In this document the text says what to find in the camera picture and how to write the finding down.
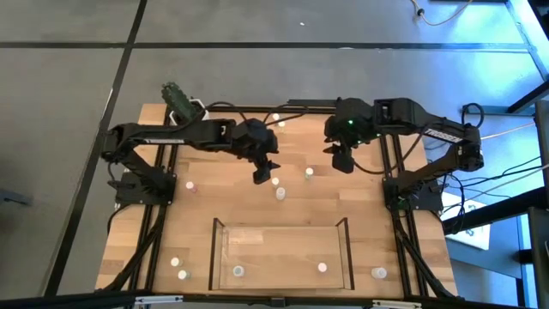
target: wooden table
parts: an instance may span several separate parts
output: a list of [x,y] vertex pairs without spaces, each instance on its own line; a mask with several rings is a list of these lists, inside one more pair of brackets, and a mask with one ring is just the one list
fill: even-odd
[[[146,104],[140,124],[161,124],[166,105]],[[262,119],[262,114],[247,118]],[[225,153],[206,153],[182,146],[178,151],[175,173],[178,175],[173,204],[169,206],[161,241],[154,292],[175,294],[241,294],[285,295],[310,297],[401,298],[401,276],[395,250],[395,236],[390,214],[384,207],[382,176],[355,171],[345,174],[331,166],[331,156],[324,154],[323,126],[326,115],[305,115],[287,122],[284,129],[274,127],[278,136],[279,154],[269,158],[281,165],[272,172],[287,189],[285,200],[275,198],[270,182],[254,185],[255,170],[247,161]],[[237,113],[214,112],[211,118],[235,118]],[[402,136],[403,152],[415,136]],[[154,163],[155,146],[136,150],[149,164]],[[379,142],[362,145],[353,153],[364,168],[382,170]],[[415,170],[426,164],[423,145],[410,154],[406,168]],[[306,180],[305,169],[312,167],[314,176]],[[184,184],[193,181],[197,193]],[[144,207],[130,206],[116,216],[106,242],[97,288],[109,284],[128,262],[136,248]],[[454,277],[440,222],[427,211],[415,211],[422,256],[435,276],[456,294]],[[354,290],[346,289],[261,289],[208,291],[209,258],[213,218],[227,225],[243,226],[334,226],[341,218],[349,220],[353,258]],[[171,266],[173,257],[180,257],[180,269],[189,270],[191,279],[180,281],[178,269]],[[408,258],[412,290],[418,294],[413,262]],[[143,259],[148,263],[148,256]],[[376,280],[371,270],[384,267],[388,276]],[[138,287],[142,287],[147,267],[142,267]]]

